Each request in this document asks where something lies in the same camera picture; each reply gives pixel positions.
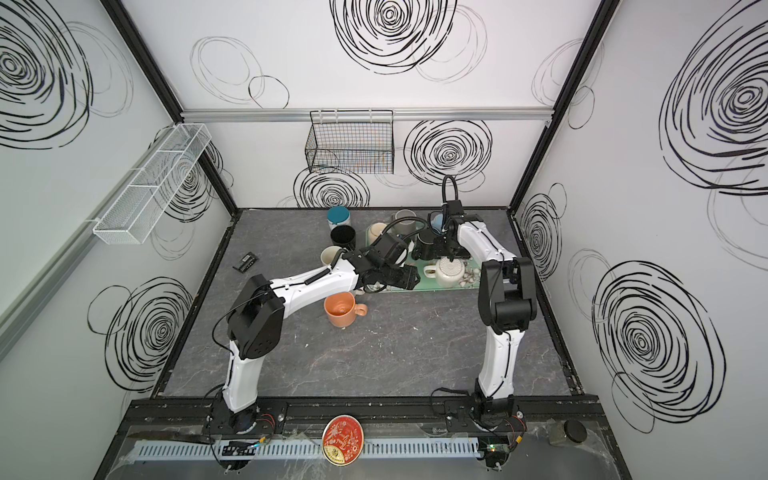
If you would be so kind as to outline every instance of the red round tin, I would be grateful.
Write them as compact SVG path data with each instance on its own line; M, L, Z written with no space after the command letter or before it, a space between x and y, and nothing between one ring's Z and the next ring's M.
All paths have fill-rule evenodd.
M354 462L362 452L362 443L362 426L349 415L337 416L323 430L323 453L334 465Z

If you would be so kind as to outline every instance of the gray marble table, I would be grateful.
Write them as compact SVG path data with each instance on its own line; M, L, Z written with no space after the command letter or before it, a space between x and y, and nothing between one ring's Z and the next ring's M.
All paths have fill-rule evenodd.
M499 242L518 252L503 210L475 213ZM386 221L391 214L391 210L353 210L358 245L368 225ZM323 211L243 212L164 395L202 396L224 381L229 353L211 341L210 331L250 276L279 278L317 268L320 252L330 244ZM260 260L246 274L234 270L232 266L249 251ZM358 302L369 307L368 315L346 329L329 323L322 302L309 305L283 322L280 343L264 361L259 395L421 396L440 386L472 389L485 350L477 292L358 296ZM225 322L216 336L221 342L227 338ZM516 395L569 395L541 314L520 345L514 383Z

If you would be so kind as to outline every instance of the cup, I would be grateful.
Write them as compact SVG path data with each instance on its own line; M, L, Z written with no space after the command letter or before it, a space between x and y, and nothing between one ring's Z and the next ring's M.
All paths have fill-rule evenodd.
M448 257L443 257L436 265L425 266L424 275L427 278L434 278L435 282L443 288L453 288L464 277L464 262L459 259L451 261Z
M397 213L392 215L393 220L397 220L399 218L403 217L415 217L416 212L413 210L408 210L407 208L404 208L403 210L397 210ZM421 225L419 222L416 222L415 220L406 220L404 222L400 222L395 224L395 226L392 227L392 230L395 231L398 235L408 235L409 233L413 233L417 231Z
M323 302L328 320L339 328L352 325L357 316L365 316L368 306L355 301L355 296L349 292L337 293L326 298Z
M368 227L368 245L373 243L374 240L379 238L379 235L382 234L382 231L386 227L386 223L374 223L370 227Z
M437 234L442 233L442 214L437 214L432 217L432 229Z
M331 230L339 225L349 225L350 223L349 210L346 207L329 208L326 218L328 219L328 228Z
M350 252L355 249L356 231L349 225L339 225L331 230L331 241L338 247L346 248Z
M435 259L435 232L423 230L416 235L411 258L427 261Z
M323 252L320 254L320 261L323 262L323 265L330 265L331 262L333 262L333 259L336 258L336 252L341 250L341 247L338 247L337 245L332 245L331 247L327 247Z

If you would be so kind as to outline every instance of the orange mug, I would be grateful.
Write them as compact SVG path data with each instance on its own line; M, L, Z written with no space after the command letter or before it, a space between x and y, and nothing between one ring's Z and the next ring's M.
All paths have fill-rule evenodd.
M365 316L368 307L355 302L355 296L349 292L337 293L326 298L323 303L328 320L339 328L352 325L358 315Z

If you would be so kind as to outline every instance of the aluminum rail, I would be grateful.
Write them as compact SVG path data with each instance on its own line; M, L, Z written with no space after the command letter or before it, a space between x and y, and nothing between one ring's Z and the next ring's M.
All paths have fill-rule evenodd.
M122 180L99 203L88 217L94 219L103 215L125 187L134 178L135 170L147 160L150 154L162 145L172 132L166 131L145 151L133 168L128 170ZM13 346L22 337L35 318L48 305L48 302L69 278L75 268L88 255L96 243L100 243L93 233L93 223L89 220L81 223L64 245L38 272L35 278L22 290L11 305L0 313L0 362L8 355Z
M339 121L371 121L394 112L395 121L424 120L540 120L552 119L550 107L484 107L484 108L228 108L224 110L185 110L181 116L188 123L240 123L252 121L310 122L310 112L338 112ZM333 115L329 121L335 121Z

